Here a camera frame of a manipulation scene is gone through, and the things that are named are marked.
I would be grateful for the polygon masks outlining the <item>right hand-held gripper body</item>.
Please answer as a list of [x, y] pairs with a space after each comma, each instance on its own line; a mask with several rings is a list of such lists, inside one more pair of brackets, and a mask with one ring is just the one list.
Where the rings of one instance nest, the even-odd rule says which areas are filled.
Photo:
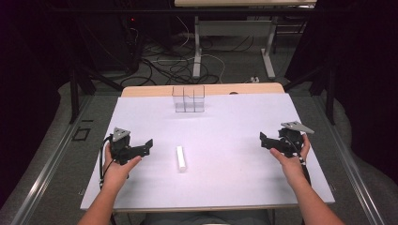
[[281, 123], [281, 126], [283, 128], [279, 130], [279, 138], [282, 147], [279, 151], [288, 158], [297, 156], [303, 145], [302, 133], [314, 134], [314, 131], [298, 121]]

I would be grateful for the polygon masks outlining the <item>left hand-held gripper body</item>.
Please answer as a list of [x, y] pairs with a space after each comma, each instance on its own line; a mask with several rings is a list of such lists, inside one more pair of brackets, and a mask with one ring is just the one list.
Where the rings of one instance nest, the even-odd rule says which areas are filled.
[[130, 132], [128, 130], [115, 127], [111, 136], [111, 157], [120, 165], [127, 164], [131, 159], [135, 158], [133, 153], [136, 147], [130, 146]]

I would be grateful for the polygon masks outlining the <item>person's right hand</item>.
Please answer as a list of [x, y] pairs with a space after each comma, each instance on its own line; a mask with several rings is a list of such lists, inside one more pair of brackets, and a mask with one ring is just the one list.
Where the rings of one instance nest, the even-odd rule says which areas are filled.
[[306, 161], [311, 144], [306, 134], [302, 135], [303, 145], [299, 157], [285, 157], [277, 149], [271, 148], [269, 152], [280, 162], [282, 165], [283, 173], [287, 179], [288, 184], [292, 189], [302, 188], [309, 186], [309, 182], [305, 177], [305, 172], [302, 169], [301, 160]]

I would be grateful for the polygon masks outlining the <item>person's left hand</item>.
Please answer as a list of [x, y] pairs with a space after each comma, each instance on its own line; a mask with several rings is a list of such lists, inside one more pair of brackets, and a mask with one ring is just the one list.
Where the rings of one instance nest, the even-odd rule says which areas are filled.
[[120, 165], [113, 161], [111, 156], [111, 145], [105, 146], [104, 179], [102, 190], [107, 192], [118, 192], [126, 180], [130, 171], [142, 160], [140, 156], [134, 157], [126, 164]]

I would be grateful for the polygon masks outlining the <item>white rectangular bar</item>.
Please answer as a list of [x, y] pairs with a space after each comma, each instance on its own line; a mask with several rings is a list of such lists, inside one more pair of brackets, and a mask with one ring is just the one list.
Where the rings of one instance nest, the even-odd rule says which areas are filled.
[[186, 161], [185, 161], [185, 156], [184, 156], [184, 150], [182, 146], [178, 146], [176, 148], [176, 155], [177, 155], [177, 164], [178, 164], [178, 170], [183, 173], [187, 169]]

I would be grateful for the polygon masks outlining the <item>white table cover sheet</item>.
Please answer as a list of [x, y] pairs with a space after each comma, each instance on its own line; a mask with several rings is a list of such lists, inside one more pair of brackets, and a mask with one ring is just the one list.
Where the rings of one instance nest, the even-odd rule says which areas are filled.
[[[285, 207], [297, 199], [280, 163], [259, 135], [276, 138], [281, 123], [299, 120], [287, 94], [208, 96], [204, 112], [176, 112], [171, 97], [122, 97], [110, 128], [130, 143], [153, 140], [130, 172], [116, 211], [160, 212]], [[187, 169], [178, 170], [182, 146]]]

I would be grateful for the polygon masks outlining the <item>clear acrylic compartment box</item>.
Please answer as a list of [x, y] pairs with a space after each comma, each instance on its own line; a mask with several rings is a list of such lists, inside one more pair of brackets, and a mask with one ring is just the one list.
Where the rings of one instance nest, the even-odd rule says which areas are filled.
[[205, 87], [203, 85], [177, 85], [172, 89], [177, 113], [203, 113], [205, 111]]

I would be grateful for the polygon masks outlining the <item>person's grey trousers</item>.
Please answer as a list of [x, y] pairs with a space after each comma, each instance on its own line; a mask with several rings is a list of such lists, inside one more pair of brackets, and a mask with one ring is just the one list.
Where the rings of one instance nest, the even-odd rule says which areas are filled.
[[143, 225], [271, 225], [267, 210], [148, 213]]

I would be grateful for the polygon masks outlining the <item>black computer tower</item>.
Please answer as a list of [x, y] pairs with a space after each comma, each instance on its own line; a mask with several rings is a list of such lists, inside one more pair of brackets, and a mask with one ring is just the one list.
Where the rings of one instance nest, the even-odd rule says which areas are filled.
[[126, 16], [99, 15], [93, 25], [99, 44], [96, 57], [100, 70], [119, 70], [135, 73], [139, 68], [140, 36], [130, 29]]

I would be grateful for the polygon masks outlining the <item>white desk with metal legs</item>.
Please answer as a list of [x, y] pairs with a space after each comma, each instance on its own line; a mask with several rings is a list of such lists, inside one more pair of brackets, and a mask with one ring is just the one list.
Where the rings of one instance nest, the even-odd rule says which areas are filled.
[[[311, 9], [317, 0], [175, 0], [175, 6], [180, 8], [193, 9]], [[268, 78], [276, 78], [273, 65], [270, 60], [270, 51], [279, 16], [269, 16], [267, 20], [222, 20], [204, 21], [198, 16], [194, 17], [194, 40], [195, 55], [192, 76], [201, 76], [202, 48], [201, 37], [222, 37], [222, 36], [246, 36], [265, 37], [266, 46], [261, 50], [264, 66]]]

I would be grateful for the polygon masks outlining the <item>metal floor rail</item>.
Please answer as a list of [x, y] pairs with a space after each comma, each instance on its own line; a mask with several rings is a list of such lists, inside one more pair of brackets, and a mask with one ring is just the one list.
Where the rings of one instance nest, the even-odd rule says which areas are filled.
[[331, 138], [337, 145], [337, 156], [340, 159], [345, 173], [351, 183], [354, 192], [360, 202], [361, 208], [366, 215], [370, 225], [386, 225], [383, 217], [380, 215], [375, 202], [370, 195], [365, 182], [361, 178], [360, 170], [352, 158], [347, 146], [344, 144], [337, 128], [329, 121], [326, 116], [326, 108], [321, 97], [313, 97], [314, 105], [321, 114], [321, 118], [326, 124], [326, 128], [331, 134]]
[[32, 217], [77, 130], [78, 120], [91, 100], [92, 96], [82, 98], [78, 115], [71, 123], [71, 102], [67, 96], [61, 97], [60, 106], [38, 151], [8, 198], [9, 205], [15, 208], [8, 225], [26, 225]]

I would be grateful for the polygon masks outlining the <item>black metal stand frame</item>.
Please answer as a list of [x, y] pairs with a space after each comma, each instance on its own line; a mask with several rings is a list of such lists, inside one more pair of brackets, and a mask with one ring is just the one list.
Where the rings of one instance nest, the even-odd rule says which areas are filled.
[[100, 82], [114, 88], [116, 91], [122, 91], [124, 87], [83, 64], [76, 52], [72, 49], [71, 43], [69, 43], [68, 50], [70, 60], [69, 87], [71, 103], [71, 118], [69, 122], [73, 124], [81, 114], [79, 90], [82, 90], [85, 94], [90, 96], [93, 96], [96, 93], [96, 87], [93, 84], [92, 79], [99, 80]]
[[336, 68], [337, 65], [333, 62], [324, 62], [321, 66], [318, 66], [304, 75], [299, 76], [292, 82], [283, 86], [284, 91], [289, 91], [293, 87], [313, 79], [313, 84], [310, 87], [310, 94], [312, 96], [320, 96], [322, 91], [325, 90], [326, 103], [325, 103], [325, 115], [329, 119], [329, 122], [334, 125], [334, 96], [335, 96], [335, 82], [336, 82]]

